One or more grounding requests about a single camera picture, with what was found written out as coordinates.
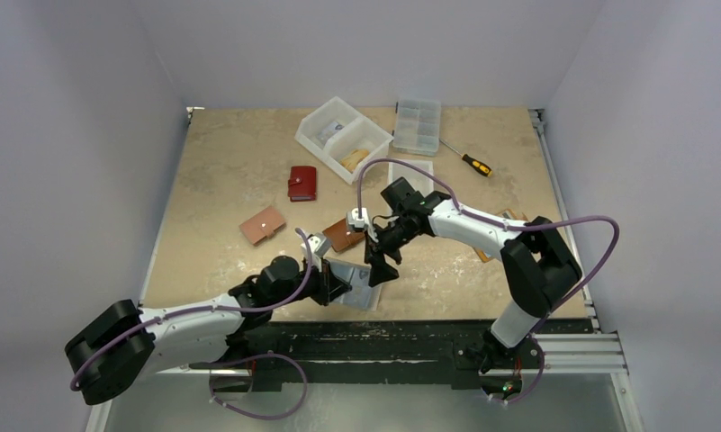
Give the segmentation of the tan card holder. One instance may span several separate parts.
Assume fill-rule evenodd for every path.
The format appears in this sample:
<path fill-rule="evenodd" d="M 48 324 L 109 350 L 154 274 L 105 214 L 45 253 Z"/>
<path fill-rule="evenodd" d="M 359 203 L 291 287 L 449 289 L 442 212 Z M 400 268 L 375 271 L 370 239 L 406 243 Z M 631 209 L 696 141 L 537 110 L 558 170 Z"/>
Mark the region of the tan card holder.
<path fill-rule="evenodd" d="M 527 215 L 525 213 L 515 213 L 513 210 L 511 210 L 509 208 L 501 211 L 499 213 L 499 216 L 502 219 L 506 219 L 506 220 L 524 221 L 524 222 L 528 221 Z M 474 247 L 473 251 L 482 263 L 488 263 L 488 262 L 492 261 L 492 259 L 493 259 L 492 256 L 486 254 L 483 250 L 481 250 L 479 248 Z"/>

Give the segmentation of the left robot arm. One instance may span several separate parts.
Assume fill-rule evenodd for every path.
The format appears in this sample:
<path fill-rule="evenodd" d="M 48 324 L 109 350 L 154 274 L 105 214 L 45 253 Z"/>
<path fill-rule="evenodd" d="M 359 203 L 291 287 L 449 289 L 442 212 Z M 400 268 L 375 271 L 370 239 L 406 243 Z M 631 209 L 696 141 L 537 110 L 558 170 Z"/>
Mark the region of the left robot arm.
<path fill-rule="evenodd" d="M 117 301 L 66 343 L 74 374 L 69 388 L 94 406 L 140 378 L 180 365 L 237 367 L 247 355 L 239 336 L 266 324 L 275 309 L 304 299 L 326 306 L 351 289 L 328 260 L 311 264 L 278 256 L 207 301 L 158 309 Z"/>

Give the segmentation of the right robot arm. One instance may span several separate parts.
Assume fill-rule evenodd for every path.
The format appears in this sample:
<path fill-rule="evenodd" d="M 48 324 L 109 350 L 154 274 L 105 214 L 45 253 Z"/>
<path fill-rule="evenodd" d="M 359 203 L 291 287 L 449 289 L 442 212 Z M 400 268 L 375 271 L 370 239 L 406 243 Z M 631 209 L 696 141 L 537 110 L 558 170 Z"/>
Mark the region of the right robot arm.
<path fill-rule="evenodd" d="M 404 178 L 388 185 L 381 196 L 392 210 L 385 226 L 371 222 L 365 209 L 347 217 L 365 232 L 364 261 L 371 267 L 371 285 L 398 278 L 395 265 L 401 263 L 401 248 L 419 236 L 451 239 L 502 263 L 511 300 L 483 343 L 493 365 L 515 359 L 520 342 L 581 280 L 577 260 L 545 218 L 510 220 L 460 207 L 447 193 L 422 195 Z M 395 265 L 389 265 L 388 258 Z"/>

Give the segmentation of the brown card holder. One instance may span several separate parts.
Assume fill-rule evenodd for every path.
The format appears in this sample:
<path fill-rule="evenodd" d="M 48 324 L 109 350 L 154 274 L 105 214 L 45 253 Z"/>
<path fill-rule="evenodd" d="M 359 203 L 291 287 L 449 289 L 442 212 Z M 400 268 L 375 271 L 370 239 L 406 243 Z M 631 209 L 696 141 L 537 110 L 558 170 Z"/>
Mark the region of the brown card holder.
<path fill-rule="evenodd" d="M 329 240 L 331 248 L 336 253 L 344 253 L 365 240 L 365 234 L 351 229 L 345 219 L 328 226 L 322 234 Z"/>

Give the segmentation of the pink card holder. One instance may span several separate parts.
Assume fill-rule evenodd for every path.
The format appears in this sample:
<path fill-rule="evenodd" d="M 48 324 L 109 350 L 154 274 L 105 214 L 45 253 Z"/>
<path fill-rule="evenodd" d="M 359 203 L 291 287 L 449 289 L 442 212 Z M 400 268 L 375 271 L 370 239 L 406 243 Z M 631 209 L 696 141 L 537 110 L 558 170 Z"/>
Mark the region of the pink card holder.
<path fill-rule="evenodd" d="M 272 238 L 286 225 L 286 220 L 275 207 L 268 206 L 239 225 L 245 239 L 257 246 Z"/>

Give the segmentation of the red card holder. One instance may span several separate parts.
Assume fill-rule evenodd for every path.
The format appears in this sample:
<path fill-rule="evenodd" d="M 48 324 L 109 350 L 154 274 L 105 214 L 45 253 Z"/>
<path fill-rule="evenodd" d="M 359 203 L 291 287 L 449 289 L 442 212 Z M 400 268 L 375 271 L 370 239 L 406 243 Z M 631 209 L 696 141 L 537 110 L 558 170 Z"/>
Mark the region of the red card holder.
<path fill-rule="evenodd" d="M 315 201 L 317 198 L 317 168 L 315 166 L 292 166 L 288 179 L 287 196 L 292 203 Z"/>

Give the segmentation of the card in bin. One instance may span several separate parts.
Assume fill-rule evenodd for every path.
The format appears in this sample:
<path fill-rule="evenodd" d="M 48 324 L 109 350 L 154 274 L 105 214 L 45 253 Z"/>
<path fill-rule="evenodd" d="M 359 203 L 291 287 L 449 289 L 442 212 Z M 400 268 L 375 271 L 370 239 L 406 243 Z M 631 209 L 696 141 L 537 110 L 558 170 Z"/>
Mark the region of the card in bin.
<path fill-rule="evenodd" d="M 344 125 L 338 121 L 332 121 L 324 126 L 315 136 L 315 140 L 321 145 L 325 146 L 327 142 L 337 133 L 344 129 Z"/>

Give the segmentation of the white small bin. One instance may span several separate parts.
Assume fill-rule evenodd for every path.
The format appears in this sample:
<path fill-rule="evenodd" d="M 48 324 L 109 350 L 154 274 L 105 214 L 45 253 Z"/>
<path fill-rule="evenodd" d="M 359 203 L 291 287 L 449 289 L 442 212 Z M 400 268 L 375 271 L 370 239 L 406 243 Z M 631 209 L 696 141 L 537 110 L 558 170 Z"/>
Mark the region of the white small bin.
<path fill-rule="evenodd" d="M 424 172 L 429 175 L 434 175 L 433 162 L 427 160 L 414 160 L 414 159 L 402 159 L 401 162 L 406 165 L 399 163 L 388 164 L 388 177 L 387 184 L 391 185 L 398 178 L 404 177 L 410 186 L 426 196 L 434 191 L 434 181 Z"/>

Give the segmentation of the yellow item in bin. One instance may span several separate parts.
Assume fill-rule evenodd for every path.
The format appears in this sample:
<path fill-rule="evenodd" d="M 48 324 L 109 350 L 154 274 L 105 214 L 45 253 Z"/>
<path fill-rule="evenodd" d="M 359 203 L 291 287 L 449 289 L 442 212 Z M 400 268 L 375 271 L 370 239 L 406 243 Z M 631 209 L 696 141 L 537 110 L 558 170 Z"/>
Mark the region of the yellow item in bin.
<path fill-rule="evenodd" d="M 356 148 L 339 160 L 339 164 L 346 171 L 353 173 L 357 167 L 368 157 L 369 151 L 364 148 Z"/>

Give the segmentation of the yellow black screwdriver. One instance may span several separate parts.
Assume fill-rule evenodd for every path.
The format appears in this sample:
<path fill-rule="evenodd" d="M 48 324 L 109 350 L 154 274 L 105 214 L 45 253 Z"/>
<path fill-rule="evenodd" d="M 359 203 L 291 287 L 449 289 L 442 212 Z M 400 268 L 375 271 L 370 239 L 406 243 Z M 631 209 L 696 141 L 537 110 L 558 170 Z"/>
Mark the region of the yellow black screwdriver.
<path fill-rule="evenodd" d="M 471 157 L 467 153 L 461 152 L 460 150 L 447 143 L 444 139 L 439 139 L 439 143 L 444 145 L 446 148 L 454 151 L 462 161 L 464 161 L 471 169 L 480 174 L 481 176 L 490 177 L 493 170 L 481 160 Z"/>

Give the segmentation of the white divided bin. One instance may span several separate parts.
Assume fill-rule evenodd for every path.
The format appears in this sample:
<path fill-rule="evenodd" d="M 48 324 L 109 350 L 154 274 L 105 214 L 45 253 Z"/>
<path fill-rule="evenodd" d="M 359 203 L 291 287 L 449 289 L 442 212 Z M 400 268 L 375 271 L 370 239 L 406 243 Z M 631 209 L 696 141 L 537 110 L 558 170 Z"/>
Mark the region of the white divided bin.
<path fill-rule="evenodd" d="M 340 122 L 344 129 L 334 135 L 325 146 L 315 136 L 330 122 Z M 348 184 L 353 184 L 360 169 L 367 163 L 389 154 L 392 135 L 356 108 L 338 96 L 329 99 L 322 106 L 304 117 L 294 138 L 320 162 Z M 368 157 L 350 173 L 339 164 L 339 160 L 353 149 L 367 149 Z"/>

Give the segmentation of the clear compartment organizer box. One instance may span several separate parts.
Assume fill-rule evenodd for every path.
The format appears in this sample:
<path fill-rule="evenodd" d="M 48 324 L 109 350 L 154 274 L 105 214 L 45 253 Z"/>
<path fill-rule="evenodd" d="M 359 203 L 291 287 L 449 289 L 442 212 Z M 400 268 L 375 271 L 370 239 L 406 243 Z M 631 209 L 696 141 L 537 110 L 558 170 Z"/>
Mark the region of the clear compartment organizer box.
<path fill-rule="evenodd" d="M 439 148 L 442 105 L 436 100 L 400 99 L 392 148 L 396 152 L 434 157 Z"/>

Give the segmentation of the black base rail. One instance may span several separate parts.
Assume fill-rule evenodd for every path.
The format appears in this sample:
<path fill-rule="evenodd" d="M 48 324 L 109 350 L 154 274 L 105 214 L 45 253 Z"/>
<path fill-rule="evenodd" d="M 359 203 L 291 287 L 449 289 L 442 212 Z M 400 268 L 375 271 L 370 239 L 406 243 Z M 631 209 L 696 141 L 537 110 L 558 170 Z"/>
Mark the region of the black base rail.
<path fill-rule="evenodd" d="M 505 352 L 488 348 L 487 319 L 270 322 L 230 341 L 216 363 L 178 372 L 240 377 L 256 392 L 286 383 L 445 385 L 512 393 L 554 356 L 575 356 L 593 338 L 583 319 L 547 322 L 543 333 Z"/>

